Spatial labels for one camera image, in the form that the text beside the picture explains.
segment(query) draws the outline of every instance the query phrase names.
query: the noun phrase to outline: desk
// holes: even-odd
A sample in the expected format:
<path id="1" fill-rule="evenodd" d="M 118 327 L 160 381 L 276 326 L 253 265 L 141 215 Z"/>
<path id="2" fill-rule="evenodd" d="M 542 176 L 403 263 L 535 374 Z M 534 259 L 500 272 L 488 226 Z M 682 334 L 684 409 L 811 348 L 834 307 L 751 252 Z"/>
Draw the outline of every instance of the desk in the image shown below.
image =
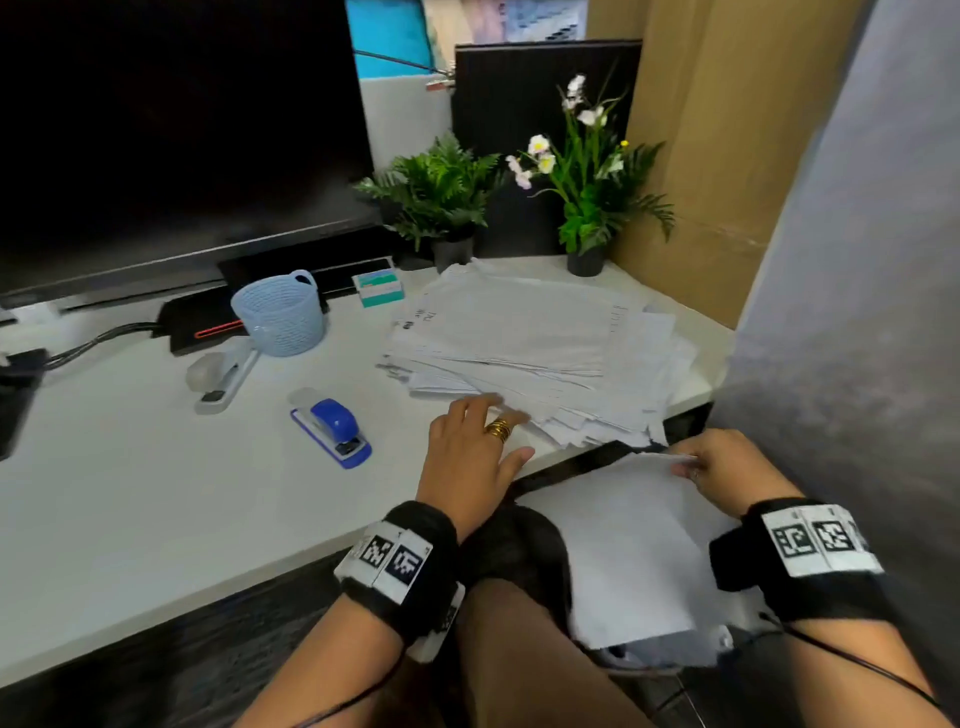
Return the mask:
<path id="1" fill-rule="evenodd" d="M 500 261 L 519 275 L 566 279 L 561 257 Z M 436 272 L 401 274 L 407 295 Z M 587 281 L 675 313 L 701 348 L 668 415 L 709 401 L 732 332 L 612 264 Z M 0 329 L 0 350 L 53 351 L 156 316 L 162 299 Z M 0 463 L 0 686 L 246 589 L 349 546 L 416 492 L 427 427 L 449 399 L 414 398 L 374 368 L 399 303 L 330 302 L 311 352 L 261 357 L 226 412 L 198 416 L 187 367 L 166 339 L 104 344 L 50 374 L 16 452 Z M 315 387 L 357 417 L 371 459 L 342 470 L 289 416 L 287 395 Z M 521 474 L 580 450 L 533 428 Z"/>

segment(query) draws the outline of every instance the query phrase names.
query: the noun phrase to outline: ring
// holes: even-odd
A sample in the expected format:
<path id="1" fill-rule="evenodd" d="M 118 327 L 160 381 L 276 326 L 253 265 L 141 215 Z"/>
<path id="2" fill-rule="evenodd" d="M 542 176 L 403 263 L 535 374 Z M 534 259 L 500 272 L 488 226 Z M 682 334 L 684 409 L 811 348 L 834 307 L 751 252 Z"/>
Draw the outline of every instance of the ring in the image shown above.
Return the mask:
<path id="1" fill-rule="evenodd" d="M 501 443 L 504 445 L 507 444 L 507 439 L 510 437 L 510 433 L 513 431 L 513 428 L 507 424 L 507 421 L 501 417 L 496 418 L 489 425 L 483 429 L 485 434 L 493 435 L 498 438 Z"/>

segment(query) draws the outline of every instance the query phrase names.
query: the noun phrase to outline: dark floor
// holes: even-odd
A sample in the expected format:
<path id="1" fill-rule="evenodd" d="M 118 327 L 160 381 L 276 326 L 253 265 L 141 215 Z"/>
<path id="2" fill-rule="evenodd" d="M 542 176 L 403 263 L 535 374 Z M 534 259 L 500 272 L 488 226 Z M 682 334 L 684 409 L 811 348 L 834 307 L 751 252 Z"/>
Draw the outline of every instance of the dark floor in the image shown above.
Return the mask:
<path id="1" fill-rule="evenodd" d="M 707 411 L 667 421 L 672 441 L 703 427 Z M 520 493 L 608 465 L 629 449 L 614 443 L 518 481 Z M 249 705 L 339 594 L 333 567 L 342 554 L 112 644 L 0 690 L 3 728 L 226 728 Z M 780 638 L 752 645 L 722 670 L 682 675 L 690 699 L 657 716 L 668 728 L 765 726 L 800 722 L 778 707 L 787 694 L 771 681 Z M 650 712 L 678 688 L 676 678 L 619 681 Z"/>

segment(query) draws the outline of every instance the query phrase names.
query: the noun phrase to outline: black wristband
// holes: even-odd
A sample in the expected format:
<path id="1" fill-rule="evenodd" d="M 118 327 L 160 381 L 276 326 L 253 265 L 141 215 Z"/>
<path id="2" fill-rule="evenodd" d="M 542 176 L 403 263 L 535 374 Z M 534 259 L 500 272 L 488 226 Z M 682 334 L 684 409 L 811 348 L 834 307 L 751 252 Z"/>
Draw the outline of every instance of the black wristband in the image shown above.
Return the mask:
<path id="1" fill-rule="evenodd" d="M 444 621 L 457 587 L 458 550 L 446 514 L 409 500 L 370 526 L 334 573 L 347 596 L 410 645 Z"/>
<path id="2" fill-rule="evenodd" d="M 775 519 L 764 519 L 774 513 Z M 812 498 L 775 498 L 752 506 L 742 523 L 710 543 L 718 589 L 739 592 L 759 586 L 784 622 L 893 621 L 879 583 L 883 569 L 843 508 Z M 803 564 L 804 558 L 813 565 Z"/>

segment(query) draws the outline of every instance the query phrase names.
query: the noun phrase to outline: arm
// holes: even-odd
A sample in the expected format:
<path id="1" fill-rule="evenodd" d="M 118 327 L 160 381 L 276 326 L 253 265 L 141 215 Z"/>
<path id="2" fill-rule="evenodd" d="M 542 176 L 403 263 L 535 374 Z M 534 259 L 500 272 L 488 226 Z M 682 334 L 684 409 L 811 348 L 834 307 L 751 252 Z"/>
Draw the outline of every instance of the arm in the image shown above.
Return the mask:
<path id="1" fill-rule="evenodd" d="M 534 455 L 533 448 L 520 448 L 500 462 L 503 444 L 484 433 L 487 411 L 499 403 L 491 395 L 457 400 L 430 426 L 417 500 L 446 514 L 460 543 L 492 515 Z M 516 412 L 500 417 L 510 426 L 526 419 Z M 402 650 L 391 627 L 342 595 L 234 728 L 293 728 L 382 680 Z M 375 694 L 318 725 L 365 725 L 374 706 Z"/>
<path id="2" fill-rule="evenodd" d="M 690 478 L 710 502 L 734 518 L 741 518 L 750 506 L 763 500 L 803 496 L 735 430 L 707 430 L 678 443 L 672 451 L 698 458 L 691 465 L 675 465 L 674 474 Z M 802 619 L 792 626 L 933 694 L 893 624 L 868 619 Z M 804 720 L 811 728 L 950 726 L 934 706 L 889 678 L 814 645 L 786 639 Z"/>

